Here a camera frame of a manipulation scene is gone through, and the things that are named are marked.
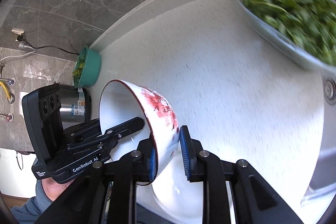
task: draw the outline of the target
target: product label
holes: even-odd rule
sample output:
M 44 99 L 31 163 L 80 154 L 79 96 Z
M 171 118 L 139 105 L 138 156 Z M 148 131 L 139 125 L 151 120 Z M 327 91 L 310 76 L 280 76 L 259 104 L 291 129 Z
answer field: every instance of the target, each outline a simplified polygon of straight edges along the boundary
M 79 92 L 78 93 L 77 104 L 80 105 L 80 106 L 85 106 L 85 94 L 84 94 L 84 92 Z
M 72 115 L 84 116 L 85 115 L 85 107 L 80 105 L 72 105 L 71 109 Z

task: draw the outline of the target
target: leafy greens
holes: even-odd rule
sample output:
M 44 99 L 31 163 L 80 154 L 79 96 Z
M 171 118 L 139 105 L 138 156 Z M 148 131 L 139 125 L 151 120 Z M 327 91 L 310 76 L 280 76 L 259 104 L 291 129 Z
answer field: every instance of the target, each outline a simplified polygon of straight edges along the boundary
M 243 0 L 244 6 L 319 60 L 336 66 L 333 0 Z

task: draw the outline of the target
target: white bowl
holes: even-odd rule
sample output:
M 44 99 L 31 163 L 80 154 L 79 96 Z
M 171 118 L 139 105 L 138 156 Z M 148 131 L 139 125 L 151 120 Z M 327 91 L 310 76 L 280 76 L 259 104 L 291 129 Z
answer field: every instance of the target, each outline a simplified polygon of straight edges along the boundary
M 101 132 L 104 134 L 107 129 L 135 117 L 144 120 L 143 129 L 120 139 L 110 153 L 111 159 L 119 160 L 123 155 L 136 150 L 139 141 L 151 137 L 155 149 L 151 173 L 154 180 L 178 149 L 179 125 L 174 111 L 167 100 L 154 90 L 122 80 L 110 81 L 100 97 Z
M 183 223 L 201 223 L 203 216 L 203 182 L 190 183 L 185 174 L 182 153 L 167 165 L 151 184 L 158 205 Z

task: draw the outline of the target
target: person's hand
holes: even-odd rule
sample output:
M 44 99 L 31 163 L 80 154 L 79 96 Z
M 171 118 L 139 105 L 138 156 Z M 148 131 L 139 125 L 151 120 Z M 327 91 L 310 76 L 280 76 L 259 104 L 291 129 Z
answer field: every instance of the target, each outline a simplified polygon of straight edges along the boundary
M 51 201 L 55 201 L 56 198 L 58 198 L 60 194 L 62 194 L 64 190 L 67 189 L 72 182 L 73 180 L 65 184 L 58 184 L 52 178 L 47 178 L 42 180 L 42 187 L 47 197 Z

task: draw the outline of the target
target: yellow hose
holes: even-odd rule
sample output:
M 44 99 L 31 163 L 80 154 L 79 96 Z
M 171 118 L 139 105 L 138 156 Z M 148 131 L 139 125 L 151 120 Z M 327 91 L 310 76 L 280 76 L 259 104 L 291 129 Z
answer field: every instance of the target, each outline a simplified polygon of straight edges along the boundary
M 2 86 L 3 90 L 5 91 L 8 100 L 11 100 L 12 97 L 11 97 L 11 95 L 9 94 L 8 87 L 7 87 L 3 82 L 1 82 L 1 81 L 0 81 L 0 86 Z

